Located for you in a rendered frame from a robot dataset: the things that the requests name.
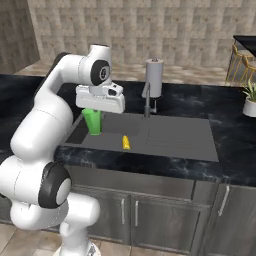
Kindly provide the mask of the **black counter top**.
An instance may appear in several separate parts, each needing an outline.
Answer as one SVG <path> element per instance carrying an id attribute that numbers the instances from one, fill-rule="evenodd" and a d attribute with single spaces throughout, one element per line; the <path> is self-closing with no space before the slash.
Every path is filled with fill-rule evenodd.
<path id="1" fill-rule="evenodd" d="M 256 36 L 234 35 L 233 38 L 256 57 Z"/>

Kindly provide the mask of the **gold bar stool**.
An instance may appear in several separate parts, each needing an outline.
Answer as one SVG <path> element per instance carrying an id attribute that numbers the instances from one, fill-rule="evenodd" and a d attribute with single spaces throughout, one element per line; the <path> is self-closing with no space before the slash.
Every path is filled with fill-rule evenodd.
<path id="1" fill-rule="evenodd" d="M 225 84 L 240 86 L 248 77 L 256 73 L 256 57 L 238 42 L 231 48 L 231 57 Z"/>

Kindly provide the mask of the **yellow corn cob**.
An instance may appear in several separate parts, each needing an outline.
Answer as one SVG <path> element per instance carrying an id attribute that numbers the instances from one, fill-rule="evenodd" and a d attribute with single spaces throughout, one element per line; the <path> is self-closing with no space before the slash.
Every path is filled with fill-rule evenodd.
<path id="1" fill-rule="evenodd" d="M 124 135 L 122 137 L 122 148 L 125 150 L 130 150 L 130 142 L 128 136 Z"/>

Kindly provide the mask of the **grey paper towel roll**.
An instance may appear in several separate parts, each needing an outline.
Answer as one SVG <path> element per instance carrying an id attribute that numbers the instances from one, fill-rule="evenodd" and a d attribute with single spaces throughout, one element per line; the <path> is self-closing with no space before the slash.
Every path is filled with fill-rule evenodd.
<path id="1" fill-rule="evenodd" d="M 160 59 L 146 61 L 146 80 L 150 83 L 151 98 L 158 98 L 162 94 L 163 64 Z"/>

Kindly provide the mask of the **potted plant in white pot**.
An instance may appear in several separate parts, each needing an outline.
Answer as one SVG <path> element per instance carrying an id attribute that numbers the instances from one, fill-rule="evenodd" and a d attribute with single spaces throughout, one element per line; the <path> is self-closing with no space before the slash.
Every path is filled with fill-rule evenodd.
<path id="1" fill-rule="evenodd" d="M 243 93 L 246 95 L 243 114 L 256 118 L 256 83 L 248 80 Z"/>

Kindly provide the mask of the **grey cupboard door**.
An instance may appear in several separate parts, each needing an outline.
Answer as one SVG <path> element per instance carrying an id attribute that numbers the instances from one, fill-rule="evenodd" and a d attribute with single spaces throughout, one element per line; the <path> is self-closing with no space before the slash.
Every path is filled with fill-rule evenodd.
<path id="1" fill-rule="evenodd" d="M 99 201 L 100 215 L 88 228 L 89 236 L 114 243 L 130 244 L 130 196 L 126 193 L 75 186 L 72 192 L 91 196 Z M 121 221 L 121 199 L 125 199 L 125 224 Z"/>
<path id="2" fill-rule="evenodd" d="M 222 216 L 218 216 L 227 185 L 220 185 L 205 233 L 202 256 L 256 256 L 256 188 L 230 186 Z"/>
<path id="3" fill-rule="evenodd" d="M 139 201 L 138 226 L 134 205 Z M 185 200 L 132 196 L 131 242 L 134 246 L 198 256 L 211 207 Z"/>

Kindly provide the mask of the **grey tap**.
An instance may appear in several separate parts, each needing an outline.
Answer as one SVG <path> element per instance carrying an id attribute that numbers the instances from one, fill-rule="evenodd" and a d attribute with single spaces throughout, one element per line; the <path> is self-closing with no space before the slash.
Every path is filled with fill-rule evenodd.
<path id="1" fill-rule="evenodd" d="M 148 119 L 151 113 L 157 112 L 157 107 L 154 106 L 153 108 L 150 107 L 150 83 L 146 82 L 142 96 L 145 98 L 145 107 L 144 107 L 144 117 Z"/>

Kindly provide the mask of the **grey sink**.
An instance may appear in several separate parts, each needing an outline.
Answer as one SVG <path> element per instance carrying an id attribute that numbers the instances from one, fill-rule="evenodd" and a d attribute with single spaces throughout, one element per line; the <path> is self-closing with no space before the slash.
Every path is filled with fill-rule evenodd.
<path id="1" fill-rule="evenodd" d="M 128 153 L 218 161 L 210 127 L 206 119 L 142 114 L 105 113 L 102 133 L 92 136 L 80 115 L 65 144 L 75 147 L 124 152 L 122 138 L 128 137 Z"/>

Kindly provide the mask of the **green cup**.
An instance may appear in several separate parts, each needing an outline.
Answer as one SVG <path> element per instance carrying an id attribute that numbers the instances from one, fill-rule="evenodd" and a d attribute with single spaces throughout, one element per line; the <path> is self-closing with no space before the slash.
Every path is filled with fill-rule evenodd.
<path id="1" fill-rule="evenodd" d="M 82 114 L 85 118 L 89 133 L 100 135 L 102 131 L 101 112 L 93 109 L 83 109 Z"/>

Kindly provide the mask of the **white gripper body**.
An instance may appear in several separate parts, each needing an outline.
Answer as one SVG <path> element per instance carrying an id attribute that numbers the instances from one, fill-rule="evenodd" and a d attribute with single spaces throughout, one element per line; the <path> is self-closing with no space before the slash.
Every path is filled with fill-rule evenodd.
<path id="1" fill-rule="evenodd" d="M 121 114 L 125 110 L 123 88 L 117 84 L 100 86 L 78 85 L 76 87 L 76 106 L 110 113 Z"/>

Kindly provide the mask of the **grey false drawer front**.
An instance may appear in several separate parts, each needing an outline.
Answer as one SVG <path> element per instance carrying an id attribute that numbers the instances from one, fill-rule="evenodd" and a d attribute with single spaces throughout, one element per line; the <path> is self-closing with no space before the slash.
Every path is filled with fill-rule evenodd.
<path id="1" fill-rule="evenodd" d="M 71 166 L 74 183 L 111 190 L 190 200 L 193 181 L 116 170 Z"/>

